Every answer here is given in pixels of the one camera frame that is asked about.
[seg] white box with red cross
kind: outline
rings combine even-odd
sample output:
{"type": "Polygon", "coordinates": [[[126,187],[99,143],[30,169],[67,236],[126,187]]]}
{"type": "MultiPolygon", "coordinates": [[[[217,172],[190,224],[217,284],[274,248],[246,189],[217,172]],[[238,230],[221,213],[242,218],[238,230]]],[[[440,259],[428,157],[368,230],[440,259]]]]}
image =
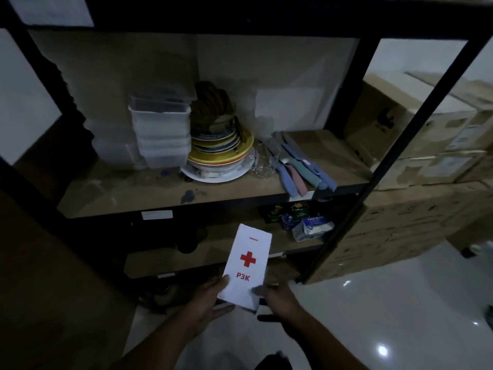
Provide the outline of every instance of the white box with red cross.
{"type": "Polygon", "coordinates": [[[258,309],[259,297],[251,289],[264,283],[271,240],[272,234],[240,224],[224,269],[229,283],[217,298],[249,310],[258,309]]]}

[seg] left hand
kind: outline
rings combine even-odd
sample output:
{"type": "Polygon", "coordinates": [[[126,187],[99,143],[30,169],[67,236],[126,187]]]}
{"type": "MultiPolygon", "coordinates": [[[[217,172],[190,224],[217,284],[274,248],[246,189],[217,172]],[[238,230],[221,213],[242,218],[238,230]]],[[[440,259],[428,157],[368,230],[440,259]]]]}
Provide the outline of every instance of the left hand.
{"type": "Polygon", "coordinates": [[[178,313],[181,319],[186,322],[190,330],[190,339],[201,334],[209,324],[220,316],[231,312],[235,306],[226,306],[225,308],[213,310],[217,300],[217,294],[225,289],[229,283],[229,276],[224,275],[222,278],[214,278],[201,285],[195,292],[194,297],[178,313]]]}

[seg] yellow plate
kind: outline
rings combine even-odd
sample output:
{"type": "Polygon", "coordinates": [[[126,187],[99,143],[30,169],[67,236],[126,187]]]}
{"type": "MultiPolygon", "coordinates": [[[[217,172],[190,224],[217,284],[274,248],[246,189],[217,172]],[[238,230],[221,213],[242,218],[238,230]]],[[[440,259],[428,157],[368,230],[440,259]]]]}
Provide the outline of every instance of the yellow plate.
{"type": "Polygon", "coordinates": [[[224,138],[221,140],[213,140],[212,142],[206,142],[206,141],[202,141],[202,140],[192,139],[192,144],[197,145],[197,146],[201,146],[201,147],[205,147],[205,148],[212,148],[212,147],[220,146],[223,144],[226,145],[226,144],[232,142],[236,138],[236,136],[237,136],[237,134],[235,132],[234,134],[228,136],[227,138],[224,138]]]}
{"type": "Polygon", "coordinates": [[[190,161],[206,165],[225,164],[231,161],[236,161],[246,155],[248,150],[253,145],[253,135],[245,127],[243,127],[243,134],[245,141],[238,144],[238,146],[236,147],[237,152],[235,152],[233,149],[230,149],[223,153],[211,154],[202,153],[199,152],[197,149],[192,149],[192,151],[188,154],[188,159],[190,161]]]}

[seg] dark stain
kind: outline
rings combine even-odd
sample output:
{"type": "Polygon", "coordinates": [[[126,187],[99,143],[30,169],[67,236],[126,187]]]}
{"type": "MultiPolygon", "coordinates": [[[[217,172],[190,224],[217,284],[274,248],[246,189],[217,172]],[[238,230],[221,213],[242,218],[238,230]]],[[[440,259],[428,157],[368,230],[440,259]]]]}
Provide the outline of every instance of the dark stain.
{"type": "Polygon", "coordinates": [[[195,195],[193,193],[193,191],[191,189],[188,189],[187,191],[185,191],[185,194],[182,196],[182,204],[188,204],[188,203],[191,203],[193,202],[193,200],[195,199],[195,195]]]}

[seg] pink handle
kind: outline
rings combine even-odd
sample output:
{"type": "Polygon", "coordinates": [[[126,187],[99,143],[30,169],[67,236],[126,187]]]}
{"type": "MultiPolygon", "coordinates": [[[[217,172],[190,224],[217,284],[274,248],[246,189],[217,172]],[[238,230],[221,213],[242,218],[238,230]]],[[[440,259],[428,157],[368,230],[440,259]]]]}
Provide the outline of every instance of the pink handle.
{"type": "Polygon", "coordinates": [[[303,181],[303,178],[301,178],[301,176],[298,174],[298,172],[294,167],[292,167],[291,165],[285,165],[285,166],[289,170],[289,173],[293,178],[294,185],[298,189],[300,196],[305,196],[308,193],[308,189],[305,182],[303,181]]]}

